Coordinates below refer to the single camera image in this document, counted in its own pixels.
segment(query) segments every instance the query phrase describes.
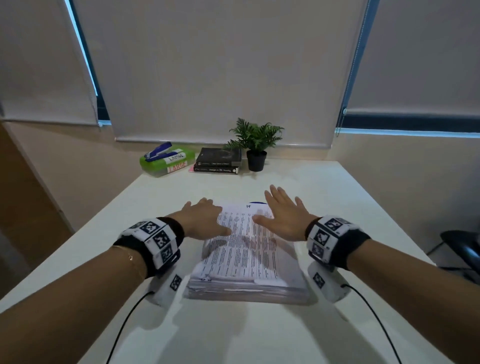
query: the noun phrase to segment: hand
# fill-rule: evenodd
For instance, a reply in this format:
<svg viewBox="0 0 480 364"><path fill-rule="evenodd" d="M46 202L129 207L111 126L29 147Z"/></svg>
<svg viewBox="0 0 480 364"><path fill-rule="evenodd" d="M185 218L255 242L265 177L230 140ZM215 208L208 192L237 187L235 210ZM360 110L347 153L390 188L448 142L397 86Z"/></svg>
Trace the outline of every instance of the hand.
<svg viewBox="0 0 480 364"><path fill-rule="evenodd" d="M218 215L222 212L220 206L215 206L213 200L202 198L196 205L188 201L182 210L168 215L180 223L189 236L198 240L206 240L215 236L228 236L232 233L229 228L217 224Z"/></svg>
<svg viewBox="0 0 480 364"><path fill-rule="evenodd" d="M274 218L254 215L252 220L287 241L305 241L305 230L318 216L310 214L298 197L295 204L283 188L271 184L270 191L265 191L265 199Z"/></svg>

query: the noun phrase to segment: black book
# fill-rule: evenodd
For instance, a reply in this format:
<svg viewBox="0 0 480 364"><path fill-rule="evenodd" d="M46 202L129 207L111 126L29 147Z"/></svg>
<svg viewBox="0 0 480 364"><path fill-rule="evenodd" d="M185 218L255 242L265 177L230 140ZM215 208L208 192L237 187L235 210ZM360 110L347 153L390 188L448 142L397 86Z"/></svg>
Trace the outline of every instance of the black book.
<svg viewBox="0 0 480 364"><path fill-rule="evenodd" d="M238 170L238 167L197 166L196 163L193 165L194 172L238 174Z"/></svg>
<svg viewBox="0 0 480 364"><path fill-rule="evenodd" d="M197 167L240 167L241 149L202 148L197 157Z"/></svg>

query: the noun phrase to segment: tabletop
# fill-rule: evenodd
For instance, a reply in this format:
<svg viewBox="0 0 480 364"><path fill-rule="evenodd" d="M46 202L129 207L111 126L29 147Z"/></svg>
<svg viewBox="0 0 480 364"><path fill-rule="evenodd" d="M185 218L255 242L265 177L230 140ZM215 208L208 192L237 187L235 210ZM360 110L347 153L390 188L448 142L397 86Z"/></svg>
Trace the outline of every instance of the tabletop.
<svg viewBox="0 0 480 364"><path fill-rule="evenodd" d="M262 172L240 175L190 173L187 168L154 178L142 174L0 301L0 312L107 250L119 233L143 218L164 216L186 201L264 201L270 184L299 196L313 214L338 215L373 239L432 263L373 198L337 162L270 159ZM200 260L202 242L185 239L179 263ZM295 243L303 272L311 262ZM382 298L351 272L340 270L374 308L403 363L450 363ZM127 313L145 293L145 281L80 361L104 363ZM396 363L374 316L354 292L331 304L189 300L183 280L165 310L142 302L131 315L112 363Z"/></svg>

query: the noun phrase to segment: person's left hand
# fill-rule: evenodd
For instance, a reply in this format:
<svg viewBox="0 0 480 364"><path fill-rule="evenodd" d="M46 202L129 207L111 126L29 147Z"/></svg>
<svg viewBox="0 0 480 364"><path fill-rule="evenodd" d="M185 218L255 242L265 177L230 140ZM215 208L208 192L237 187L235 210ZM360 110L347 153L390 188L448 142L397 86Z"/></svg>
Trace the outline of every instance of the person's left hand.
<svg viewBox="0 0 480 364"><path fill-rule="evenodd" d="M196 205L188 201L182 210L168 215L180 223L189 236L198 240L206 240L215 236L228 236L232 233L229 228L217 224L218 215L222 212L220 206L215 206L213 200L202 198Z"/></svg>

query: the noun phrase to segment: stack of paper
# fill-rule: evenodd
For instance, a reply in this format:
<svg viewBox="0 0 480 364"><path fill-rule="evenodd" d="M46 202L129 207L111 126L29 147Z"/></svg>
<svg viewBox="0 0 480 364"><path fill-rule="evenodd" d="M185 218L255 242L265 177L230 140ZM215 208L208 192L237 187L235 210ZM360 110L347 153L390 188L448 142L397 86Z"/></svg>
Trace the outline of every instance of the stack of paper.
<svg viewBox="0 0 480 364"><path fill-rule="evenodd" d="M218 223L231 228L232 235L205 241L186 297L272 303L308 300L293 244L254 224L255 214L272 217L267 205L223 206Z"/></svg>

